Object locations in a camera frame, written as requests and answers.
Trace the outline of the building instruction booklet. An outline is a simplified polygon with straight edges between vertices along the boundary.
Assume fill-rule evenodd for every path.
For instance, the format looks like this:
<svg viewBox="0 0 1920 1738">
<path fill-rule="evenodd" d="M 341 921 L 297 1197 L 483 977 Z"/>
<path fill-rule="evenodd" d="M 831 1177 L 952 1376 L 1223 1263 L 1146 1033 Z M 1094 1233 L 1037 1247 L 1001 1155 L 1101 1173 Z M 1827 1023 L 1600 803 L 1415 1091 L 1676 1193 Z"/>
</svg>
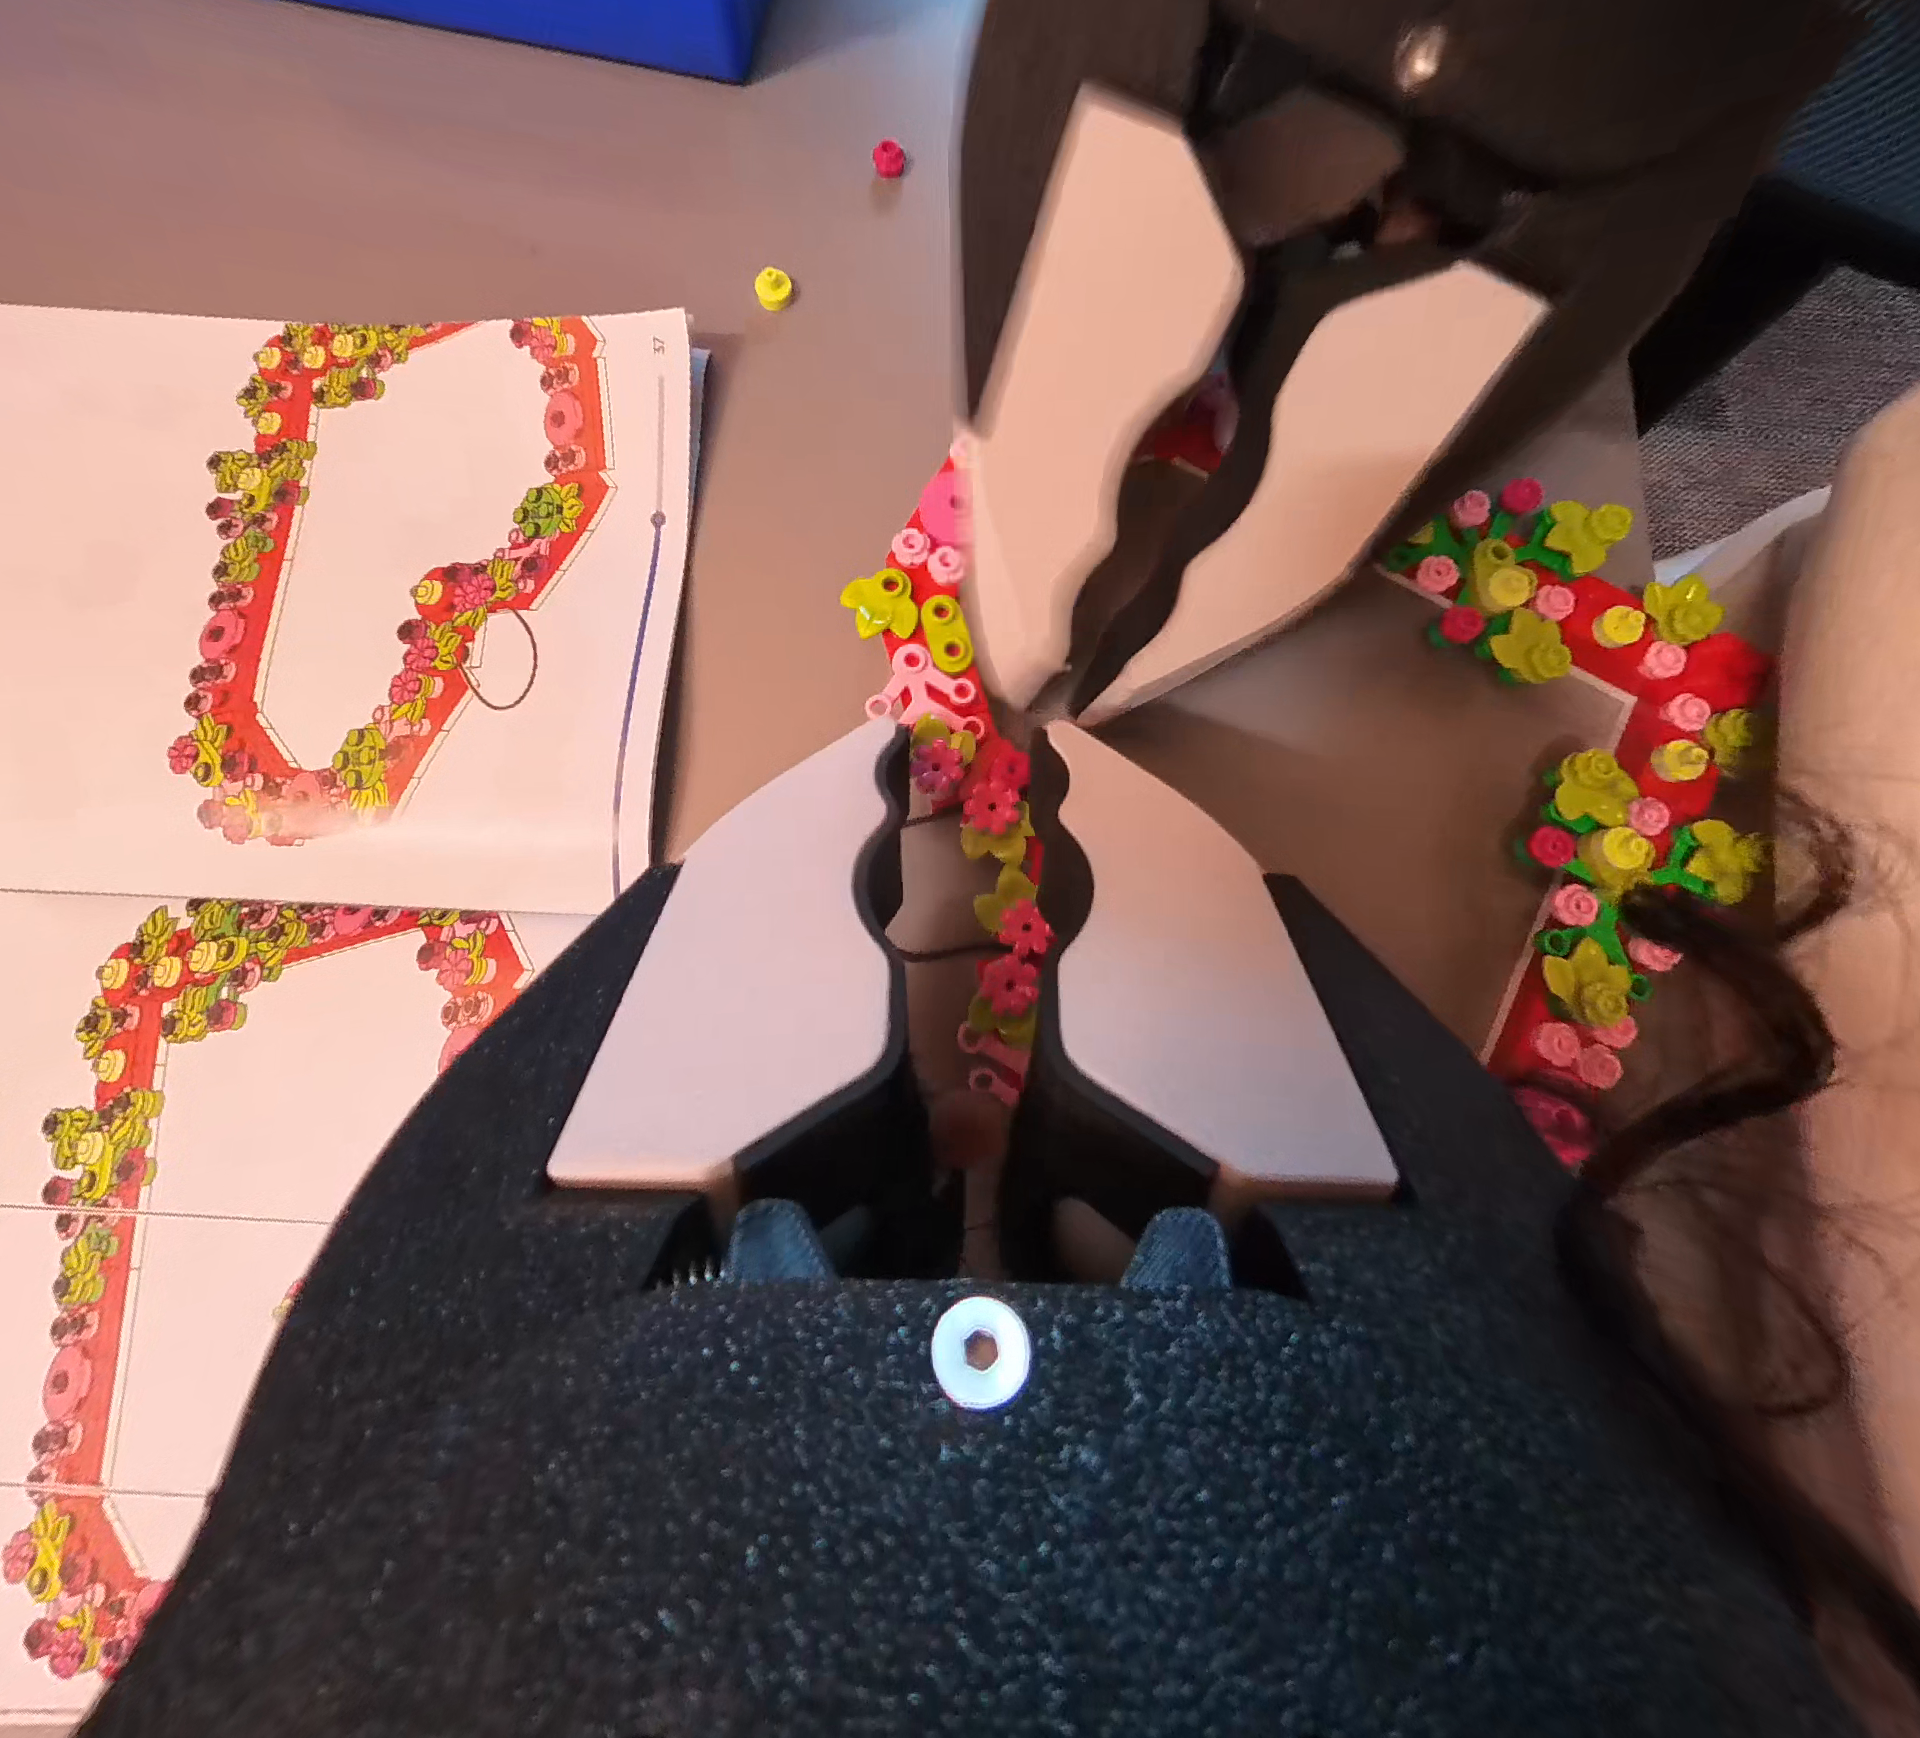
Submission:
<svg viewBox="0 0 1920 1738">
<path fill-rule="evenodd" d="M 323 1238 L 651 857 L 682 309 L 5 307 L 5 1732 L 128 1662 Z"/>
</svg>

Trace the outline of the red heart brick flower wreath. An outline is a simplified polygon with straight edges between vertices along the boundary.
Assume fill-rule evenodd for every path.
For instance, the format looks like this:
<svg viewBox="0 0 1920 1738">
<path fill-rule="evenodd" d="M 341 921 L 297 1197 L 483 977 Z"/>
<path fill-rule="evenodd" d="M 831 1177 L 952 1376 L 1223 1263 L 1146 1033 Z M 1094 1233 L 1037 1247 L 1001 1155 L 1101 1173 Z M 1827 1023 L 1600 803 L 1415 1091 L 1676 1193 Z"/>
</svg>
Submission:
<svg viewBox="0 0 1920 1738">
<path fill-rule="evenodd" d="M 996 721 L 962 612 L 967 577 L 962 452 L 948 454 L 882 564 L 839 594 L 888 675 L 869 716 L 914 734 L 911 778 L 960 852 L 990 862 L 974 902 L 982 938 L 960 946 L 977 985 L 960 1023 L 967 1083 L 1014 1111 L 1023 1097 L 1052 929 L 1036 896 L 1029 764 Z M 1525 934 L 1484 1028 L 1484 1055 L 1567 1167 L 1595 1142 L 1595 1109 L 1622 1079 L 1643 1006 L 1679 955 L 1630 932 L 1619 896 L 1651 888 L 1735 907 L 1766 866 L 1765 838 L 1717 812 L 1717 793 L 1758 750 L 1768 659 L 1726 628 L 1696 574 L 1628 586 L 1609 555 L 1634 518 L 1615 502 L 1556 500 L 1540 479 L 1470 493 L 1391 547 L 1350 590 L 1382 602 L 1387 640 L 1427 664 L 1476 664 L 1484 695 L 1587 697 L 1606 721 L 1527 773 L 1503 848 L 1527 886 Z"/>
</svg>

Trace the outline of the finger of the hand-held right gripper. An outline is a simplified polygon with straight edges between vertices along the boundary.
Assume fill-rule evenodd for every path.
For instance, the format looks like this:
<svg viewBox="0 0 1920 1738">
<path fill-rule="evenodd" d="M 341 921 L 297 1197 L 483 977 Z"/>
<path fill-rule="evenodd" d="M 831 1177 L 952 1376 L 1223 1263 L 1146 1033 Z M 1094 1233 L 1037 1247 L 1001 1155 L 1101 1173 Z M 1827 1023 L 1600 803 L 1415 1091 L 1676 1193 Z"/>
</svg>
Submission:
<svg viewBox="0 0 1920 1738">
<path fill-rule="evenodd" d="M 964 436 L 971 638 L 1027 710 L 1118 537 L 1122 474 L 1231 321 L 1241 255 L 1176 117 L 1084 86 Z"/>
<path fill-rule="evenodd" d="M 1456 262 L 1317 321 L 1279 385 L 1249 502 L 1194 555 L 1172 614 L 1080 718 L 1169 695 L 1327 599 L 1547 309 L 1523 283 Z"/>
</svg>

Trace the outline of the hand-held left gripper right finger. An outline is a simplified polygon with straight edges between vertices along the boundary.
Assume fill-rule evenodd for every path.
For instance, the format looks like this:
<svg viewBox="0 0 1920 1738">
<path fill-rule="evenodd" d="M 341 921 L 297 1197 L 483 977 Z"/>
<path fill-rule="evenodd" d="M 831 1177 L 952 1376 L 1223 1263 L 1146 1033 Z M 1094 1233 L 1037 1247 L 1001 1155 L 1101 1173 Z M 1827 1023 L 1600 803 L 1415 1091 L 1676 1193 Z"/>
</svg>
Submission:
<svg viewBox="0 0 1920 1738">
<path fill-rule="evenodd" d="M 1393 1186 L 1397 1169 L 1254 857 L 1055 721 L 1058 825 L 1091 907 L 1055 962 L 1063 1066 L 1234 1186 Z"/>
</svg>

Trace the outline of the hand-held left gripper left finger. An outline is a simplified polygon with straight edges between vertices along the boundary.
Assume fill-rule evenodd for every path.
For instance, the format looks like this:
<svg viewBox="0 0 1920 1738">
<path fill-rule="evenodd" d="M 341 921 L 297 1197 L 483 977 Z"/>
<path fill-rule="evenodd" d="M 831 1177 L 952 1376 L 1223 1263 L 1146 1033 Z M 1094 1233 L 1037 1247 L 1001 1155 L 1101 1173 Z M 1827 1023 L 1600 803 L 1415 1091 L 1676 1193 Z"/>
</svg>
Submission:
<svg viewBox="0 0 1920 1738">
<path fill-rule="evenodd" d="M 859 1191 L 911 1095 L 905 729 L 869 721 L 710 825 L 547 1159 L 576 1191 Z"/>
</svg>

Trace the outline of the person's dark hair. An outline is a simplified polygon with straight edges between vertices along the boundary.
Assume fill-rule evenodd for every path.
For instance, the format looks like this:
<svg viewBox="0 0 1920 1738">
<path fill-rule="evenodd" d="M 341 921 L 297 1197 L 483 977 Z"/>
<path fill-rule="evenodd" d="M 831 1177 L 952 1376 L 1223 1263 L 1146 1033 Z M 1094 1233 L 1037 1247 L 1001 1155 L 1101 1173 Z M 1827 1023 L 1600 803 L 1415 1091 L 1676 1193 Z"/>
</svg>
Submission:
<svg viewBox="0 0 1920 1738">
<path fill-rule="evenodd" d="M 1690 1083 L 1601 1128 L 1556 1243 L 1619 1343 L 1669 1358 L 1714 1412 L 1792 1424 L 1842 1402 L 1855 1372 L 1825 1266 L 1834 1213 L 1806 1142 L 1840 1053 L 1794 953 L 1853 907 L 1860 844 L 1786 784 L 1768 827 L 1786 883 L 1768 883 L 1761 909 L 1628 895 L 1630 934 L 1681 953 L 1732 1040 Z"/>
</svg>

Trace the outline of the grey desk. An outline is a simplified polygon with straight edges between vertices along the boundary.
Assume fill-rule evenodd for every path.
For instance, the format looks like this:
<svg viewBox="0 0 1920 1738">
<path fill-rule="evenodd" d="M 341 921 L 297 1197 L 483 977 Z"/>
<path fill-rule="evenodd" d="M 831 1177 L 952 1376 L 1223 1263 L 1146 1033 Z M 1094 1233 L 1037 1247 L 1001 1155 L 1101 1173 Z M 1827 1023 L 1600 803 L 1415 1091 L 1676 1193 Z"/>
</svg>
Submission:
<svg viewBox="0 0 1920 1738">
<path fill-rule="evenodd" d="M 677 854 L 877 686 L 833 599 L 946 444 L 970 3 L 786 0 L 778 71 L 736 89 L 292 3 L 5 0 L 5 307 L 690 309 L 722 377 L 651 841 Z"/>
</svg>

